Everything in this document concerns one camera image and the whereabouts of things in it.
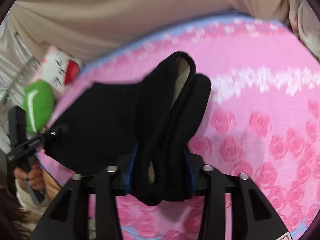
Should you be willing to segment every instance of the silver screw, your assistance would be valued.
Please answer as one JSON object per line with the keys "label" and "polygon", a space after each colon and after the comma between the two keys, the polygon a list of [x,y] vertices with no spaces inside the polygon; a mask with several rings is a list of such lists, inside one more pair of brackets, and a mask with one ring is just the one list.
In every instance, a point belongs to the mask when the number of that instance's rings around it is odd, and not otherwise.
{"label": "silver screw", "polygon": [[115,165],[111,165],[107,167],[107,172],[116,172],[118,170],[118,167]]}
{"label": "silver screw", "polygon": [[247,179],[249,179],[250,177],[248,176],[248,174],[246,174],[246,173],[240,173],[239,174],[239,178],[240,179],[243,179],[243,180],[247,180]]}
{"label": "silver screw", "polygon": [[82,176],[78,173],[76,173],[75,175],[72,176],[72,180],[80,180],[82,178]]}
{"label": "silver screw", "polygon": [[203,166],[202,167],[202,169],[204,170],[204,171],[213,171],[214,170],[214,167],[212,167],[211,165],[205,165],[205,166]]}

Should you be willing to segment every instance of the beige fabric backdrop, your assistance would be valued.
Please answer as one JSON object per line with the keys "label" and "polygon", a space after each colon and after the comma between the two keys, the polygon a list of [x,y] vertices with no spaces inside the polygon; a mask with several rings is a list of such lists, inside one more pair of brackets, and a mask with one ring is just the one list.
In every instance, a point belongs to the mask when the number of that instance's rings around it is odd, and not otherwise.
{"label": "beige fabric backdrop", "polygon": [[17,0],[14,28],[40,60],[49,44],[87,61],[161,26],[234,8],[285,21],[287,0]]}

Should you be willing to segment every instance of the white stripe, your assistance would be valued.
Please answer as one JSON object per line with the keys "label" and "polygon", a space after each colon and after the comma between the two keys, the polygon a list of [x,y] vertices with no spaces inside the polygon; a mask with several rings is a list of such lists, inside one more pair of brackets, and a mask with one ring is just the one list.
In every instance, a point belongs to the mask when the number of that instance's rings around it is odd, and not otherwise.
{"label": "white stripe", "polygon": [[36,122],[35,122],[35,116],[33,115],[33,104],[32,100],[33,98],[38,94],[38,90],[33,90],[28,94],[28,110],[29,110],[29,119],[31,122],[32,130],[36,133]]}

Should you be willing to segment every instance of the green pillow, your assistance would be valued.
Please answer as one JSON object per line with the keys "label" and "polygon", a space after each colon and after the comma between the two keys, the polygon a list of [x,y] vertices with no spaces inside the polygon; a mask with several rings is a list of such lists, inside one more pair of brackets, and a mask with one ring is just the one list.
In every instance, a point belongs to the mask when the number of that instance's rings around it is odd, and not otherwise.
{"label": "green pillow", "polygon": [[40,132],[53,111],[55,98],[51,86],[45,81],[37,81],[25,88],[23,108],[26,111],[28,133]]}

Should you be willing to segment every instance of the pink surface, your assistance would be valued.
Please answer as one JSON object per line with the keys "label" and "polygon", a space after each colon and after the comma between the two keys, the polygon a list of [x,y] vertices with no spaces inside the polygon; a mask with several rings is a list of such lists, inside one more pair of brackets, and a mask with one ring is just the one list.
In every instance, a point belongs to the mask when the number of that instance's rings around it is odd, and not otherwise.
{"label": "pink surface", "polygon": [[[239,25],[243,28],[235,32]],[[260,32],[261,25],[270,31]],[[224,32],[213,35],[213,28]],[[115,57],[75,81],[50,124],[93,82],[137,82],[178,50],[190,54],[197,72],[212,81],[202,124],[189,143],[191,152],[223,173],[248,173],[298,239],[320,204],[320,72],[319,63],[284,27],[260,21],[215,24]],[[45,168],[58,165],[43,153],[40,157]],[[72,174],[58,166],[55,170],[62,185]],[[140,237],[166,240],[196,239],[202,204],[197,198],[150,208],[131,196],[118,198],[123,230],[130,227]],[[228,195],[226,208],[229,240]]]}

